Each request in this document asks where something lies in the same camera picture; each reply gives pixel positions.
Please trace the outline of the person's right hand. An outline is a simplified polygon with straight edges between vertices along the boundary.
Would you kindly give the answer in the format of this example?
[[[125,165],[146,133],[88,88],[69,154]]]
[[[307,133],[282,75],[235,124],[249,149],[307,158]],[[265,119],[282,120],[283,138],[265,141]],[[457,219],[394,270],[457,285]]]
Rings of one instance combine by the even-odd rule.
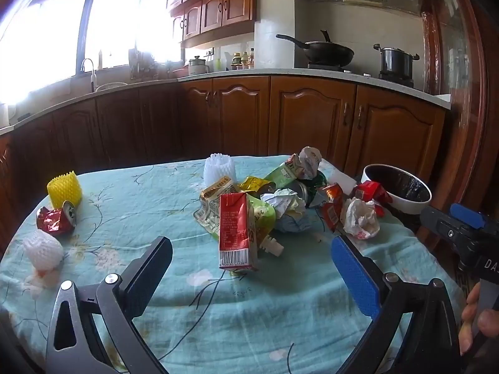
[[[460,354],[463,355],[469,350],[473,343],[472,327],[473,323],[487,338],[496,338],[499,334],[498,311],[485,309],[478,318],[478,302],[480,300],[480,283],[477,283],[466,299],[466,306],[463,309],[461,318],[462,327],[458,334]]]

